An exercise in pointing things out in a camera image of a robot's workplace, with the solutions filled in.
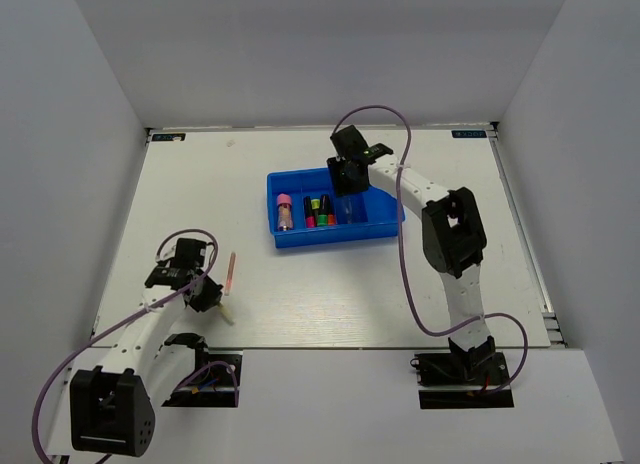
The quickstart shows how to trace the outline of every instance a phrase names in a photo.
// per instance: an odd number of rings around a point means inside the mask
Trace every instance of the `black clamp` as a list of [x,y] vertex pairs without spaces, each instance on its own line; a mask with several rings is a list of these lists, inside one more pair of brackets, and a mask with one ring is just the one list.
[[[145,287],[169,286],[176,291],[202,276],[203,271],[200,268],[204,265],[206,246],[205,242],[198,239],[178,239],[174,257],[158,262],[147,277]],[[222,287],[209,276],[205,276],[194,289],[184,293],[185,305],[196,312],[208,311],[220,304]]]
[[422,247],[436,271],[460,278],[465,269],[480,264],[486,246],[476,200],[466,187],[422,209]]
[[369,147],[355,126],[348,126],[331,135],[338,157],[327,159],[331,183],[336,197],[364,192],[369,189],[367,167],[393,150],[384,144]]
[[194,332],[183,332],[180,334],[171,334],[164,341],[165,346],[186,346],[189,349],[202,351],[207,348],[207,342],[204,337]]
[[69,386],[71,444],[78,451],[140,457],[155,429],[155,413],[140,376],[79,370]]
[[480,346],[472,347],[466,351],[461,349],[451,338],[448,341],[453,362],[460,372],[469,378],[482,373],[487,362],[490,362],[496,355],[496,343],[493,336],[487,337],[487,340]]

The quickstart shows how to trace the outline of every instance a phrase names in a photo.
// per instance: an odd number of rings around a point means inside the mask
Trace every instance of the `blue plastic tray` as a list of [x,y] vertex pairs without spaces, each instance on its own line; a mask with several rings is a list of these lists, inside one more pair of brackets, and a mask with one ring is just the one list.
[[[278,194],[282,193],[289,194],[293,201],[294,227],[290,231],[276,229],[278,221],[276,199]],[[322,194],[329,194],[331,198],[337,225],[307,229],[303,199],[305,196],[319,199]],[[374,187],[360,194],[336,198],[331,186],[329,170],[326,168],[269,174],[267,176],[267,211],[269,229],[277,248],[398,235],[395,198]]]

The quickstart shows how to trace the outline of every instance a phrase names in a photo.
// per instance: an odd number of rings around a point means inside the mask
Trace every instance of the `green marker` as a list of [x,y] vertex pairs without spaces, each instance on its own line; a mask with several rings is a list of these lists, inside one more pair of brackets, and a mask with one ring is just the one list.
[[316,220],[316,226],[326,226],[326,224],[320,224],[320,221],[318,221],[320,218],[320,199],[311,199],[311,211],[313,212],[313,218]]
[[320,197],[320,211],[318,213],[318,227],[329,225],[329,210],[331,205],[329,204],[329,195],[323,194]]

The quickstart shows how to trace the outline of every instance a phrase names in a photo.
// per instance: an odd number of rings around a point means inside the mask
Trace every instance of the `white wall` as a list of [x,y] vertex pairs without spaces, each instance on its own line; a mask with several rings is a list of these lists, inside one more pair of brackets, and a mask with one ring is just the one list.
[[640,462],[640,0],[567,0],[500,126],[561,327]]
[[415,123],[497,120],[564,0],[77,1],[160,127],[331,124],[378,101]]
[[74,0],[0,0],[0,106],[0,462],[30,463],[33,402],[88,338],[144,131]]

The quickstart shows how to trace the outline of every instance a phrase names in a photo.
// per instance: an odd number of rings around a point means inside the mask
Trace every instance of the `marker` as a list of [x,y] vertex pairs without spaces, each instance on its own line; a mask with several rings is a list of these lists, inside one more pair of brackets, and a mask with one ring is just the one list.
[[311,207],[311,198],[305,197],[304,200],[304,222],[307,224],[307,228],[316,227],[316,218],[313,217],[313,208]]
[[329,225],[335,226],[337,222],[336,222],[336,213],[333,210],[333,202],[331,202],[331,199],[328,199],[328,201],[329,201],[329,219],[328,219]]
[[320,214],[320,199],[311,199],[311,210],[313,212],[313,218],[316,221],[316,225],[319,225],[318,216]]
[[329,209],[331,207],[329,195],[323,194],[320,197],[320,211],[318,214],[318,227],[329,225]]
[[233,268],[236,266],[236,253],[232,252],[229,257],[229,270],[227,271],[227,285],[224,286],[224,295],[228,296],[231,292],[231,283],[233,282]]

